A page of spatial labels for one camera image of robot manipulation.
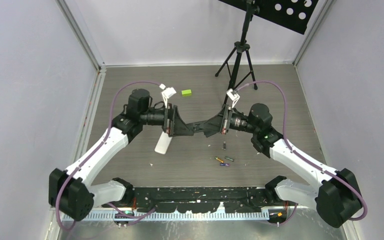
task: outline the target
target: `tripod leg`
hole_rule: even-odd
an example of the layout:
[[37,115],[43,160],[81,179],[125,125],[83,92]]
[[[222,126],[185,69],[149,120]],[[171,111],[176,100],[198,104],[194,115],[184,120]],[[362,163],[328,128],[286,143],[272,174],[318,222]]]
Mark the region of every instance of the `tripod leg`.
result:
[[[227,87],[227,90],[234,89],[235,87],[236,78],[238,77],[239,65],[241,63],[241,57],[242,57],[242,52],[238,52],[236,55],[236,60],[234,61],[232,76],[230,78],[229,86]],[[226,96],[224,97],[223,104],[225,105],[227,102],[228,102],[228,95],[226,94]]]
[[223,62],[223,65],[221,65],[220,69],[215,74],[216,77],[219,76],[219,73],[222,71],[222,69],[225,67],[225,65],[228,63],[229,59],[232,57],[233,53],[236,51],[236,46],[233,48],[232,52],[230,52],[229,56],[226,58],[226,60]]
[[251,71],[252,81],[254,82],[254,89],[257,90],[258,86],[257,84],[255,84],[256,76],[254,76],[253,64],[251,63],[250,52],[248,50],[246,50],[246,58],[248,58],[249,70]]

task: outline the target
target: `metal plate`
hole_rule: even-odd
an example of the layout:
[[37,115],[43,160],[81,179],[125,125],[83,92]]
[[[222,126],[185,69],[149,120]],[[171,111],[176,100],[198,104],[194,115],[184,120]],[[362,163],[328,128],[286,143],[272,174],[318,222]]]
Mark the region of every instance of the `metal plate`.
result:
[[[135,216],[142,216],[145,213],[133,211]],[[96,221],[135,221],[137,218],[125,218],[116,216],[117,211],[113,209],[100,209],[92,210],[82,221],[96,222]],[[154,212],[149,216],[142,219],[142,221],[234,221],[234,220],[269,220],[268,208],[261,209],[261,212],[244,212],[244,213],[226,213],[223,208],[218,209],[215,212],[207,213],[180,213],[178,211],[172,213],[159,213]],[[73,221],[72,218],[65,215],[62,221]]]
[[[219,1],[244,11],[247,10],[247,4],[243,0]],[[319,0],[297,0],[296,2],[292,0],[256,0],[255,4],[259,6],[259,13],[254,15],[303,35],[306,32],[307,24],[318,1]],[[277,4],[281,6],[280,10],[275,8]],[[291,15],[287,13],[288,9],[293,10]],[[300,19],[301,13],[305,14],[304,19]]]

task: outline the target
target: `green block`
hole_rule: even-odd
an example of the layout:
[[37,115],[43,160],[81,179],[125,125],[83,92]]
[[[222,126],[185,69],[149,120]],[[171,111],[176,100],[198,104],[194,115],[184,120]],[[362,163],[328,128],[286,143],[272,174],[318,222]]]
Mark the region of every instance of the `green block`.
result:
[[182,91],[181,91],[181,95],[182,95],[183,97],[192,96],[192,90],[190,90],[190,89],[182,90]]

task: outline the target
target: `wire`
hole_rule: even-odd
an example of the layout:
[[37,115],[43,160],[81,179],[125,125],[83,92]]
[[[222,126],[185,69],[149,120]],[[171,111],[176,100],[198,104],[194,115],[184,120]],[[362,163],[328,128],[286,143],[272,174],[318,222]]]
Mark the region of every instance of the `wire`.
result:
[[260,221],[260,223],[267,224],[267,225],[270,225],[270,226],[273,226],[273,227],[283,226],[283,225],[285,225],[287,222],[289,222],[292,219],[292,217],[297,212],[297,208],[298,208],[298,204],[295,203],[295,207],[293,208],[292,213],[290,214],[290,216],[284,222],[272,223],[272,222],[268,222],[268,221]]
[[136,208],[136,197],[133,200],[133,205],[131,206],[131,210],[134,211]]
[[141,216],[132,216],[132,215],[127,215],[127,214],[125,214],[124,212],[122,212],[120,209],[118,209],[114,204],[112,204],[111,202],[109,202],[109,203],[107,203],[111,208],[113,208],[113,209],[115,209],[117,212],[118,212],[118,214],[120,215],[120,216],[123,216],[123,217],[125,217],[125,218],[130,218],[130,219],[140,219],[140,218],[142,218],[143,217],[143,215],[141,215]]
[[364,201],[362,195],[354,188],[352,187],[350,184],[348,184],[346,181],[342,180],[341,178],[339,178],[336,174],[328,171],[328,170],[323,170],[323,168],[321,168],[320,166],[318,166],[317,164],[311,162],[310,160],[308,160],[306,157],[304,157],[303,155],[301,155],[299,152],[295,151],[292,146],[290,145],[289,143],[289,140],[287,139],[287,136],[286,136],[286,121],[287,121],[287,109],[288,109],[288,103],[286,101],[286,96],[285,96],[285,93],[284,91],[281,89],[281,87],[279,85],[277,85],[276,83],[272,82],[272,81],[253,81],[253,82],[250,82],[250,83],[246,83],[240,87],[238,87],[236,89],[236,91],[238,92],[239,90],[251,85],[251,84],[260,84],[260,83],[266,83],[266,84],[271,84],[273,86],[275,86],[279,91],[280,93],[282,94],[282,97],[283,97],[283,103],[284,103],[284,113],[283,113],[283,140],[285,142],[285,144],[287,145],[287,147],[289,148],[289,150],[292,151],[292,153],[294,153],[296,156],[298,156],[301,160],[303,160],[304,162],[306,162],[307,164],[309,164],[310,166],[312,166],[313,168],[321,171],[322,173],[326,173],[327,175],[329,175],[330,177],[334,178],[335,180],[337,180],[338,182],[340,182],[341,184],[343,184],[345,187],[347,187],[349,190],[351,190],[351,192],[353,194],[355,194],[358,198],[358,200],[360,201],[362,207],[363,207],[363,213],[361,214],[361,216],[359,217],[351,217],[350,220],[351,221],[359,221],[359,220],[362,220],[363,218],[365,218],[367,216],[367,212],[368,212],[368,206],[366,204],[366,201]]
[[161,83],[157,83],[157,82],[153,82],[153,81],[135,81],[135,82],[131,82],[125,86],[123,86],[122,88],[120,88],[118,90],[118,92],[115,94],[114,98],[112,99],[112,103],[111,103],[111,107],[109,109],[109,121],[108,121],[108,128],[107,128],[107,131],[106,131],[106,134],[105,134],[105,137],[103,138],[102,142],[78,165],[78,167],[76,167],[74,169],[74,171],[67,177],[67,179],[64,181],[64,183],[62,184],[61,188],[59,189],[58,191],[58,195],[56,196],[56,201],[55,201],[55,216],[56,216],[56,222],[58,223],[58,226],[62,229],[62,230],[65,230],[65,231],[70,231],[71,229],[74,228],[75,224],[76,224],[76,221],[73,222],[73,224],[70,226],[70,227],[65,227],[63,225],[63,222],[61,221],[61,216],[60,216],[60,202],[61,202],[61,197],[63,195],[63,192],[65,190],[65,188],[67,187],[67,184],[69,183],[69,181],[73,178],[73,176],[83,167],[83,165],[86,164],[87,161],[89,161],[89,159],[91,159],[91,157],[104,145],[105,141],[108,139],[108,137],[110,136],[110,131],[111,131],[111,127],[112,127],[112,120],[113,120],[113,112],[114,112],[114,107],[116,105],[116,100],[117,100],[117,97],[119,96],[119,94],[121,93],[121,91],[123,91],[125,88],[127,88],[128,86],[131,86],[131,85],[134,85],[134,84],[154,84],[154,85],[161,85]]
[[289,201],[285,201],[285,214],[288,215]]
[[[149,212],[147,212],[146,214],[144,214],[144,215],[138,217],[137,220],[125,224],[124,227],[130,227],[130,226],[132,226],[132,225],[135,225],[135,224],[139,223],[142,219],[146,218],[147,216],[149,216],[149,215],[152,214],[153,212],[155,212],[155,208],[151,209],[151,210],[150,210]],[[96,239],[97,237],[99,237],[101,234],[103,234],[103,233],[105,233],[105,232],[107,232],[108,230],[111,230],[111,229],[113,229],[113,228],[115,228],[114,225],[112,225],[112,226],[110,226],[110,227],[107,227],[106,229],[104,229],[103,231],[101,231],[100,233],[98,233],[97,235],[95,235],[95,236],[90,236],[90,237],[78,237],[78,236],[76,236],[76,235],[73,233],[73,231],[70,231],[69,234],[68,234],[68,236],[67,236],[67,240],[69,240],[72,236],[74,236],[76,239],[81,239],[81,240],[93,240],[93,239]]]

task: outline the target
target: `black perforated panel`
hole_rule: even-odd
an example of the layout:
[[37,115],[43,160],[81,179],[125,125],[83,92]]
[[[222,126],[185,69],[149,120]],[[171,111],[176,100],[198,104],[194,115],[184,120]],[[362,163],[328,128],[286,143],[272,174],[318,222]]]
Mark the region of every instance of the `black perforated panel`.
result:
[[[219,0],[238,9],[247,10],[244,0]],[[319,0],[256,0],[260,18],[304,34]]]

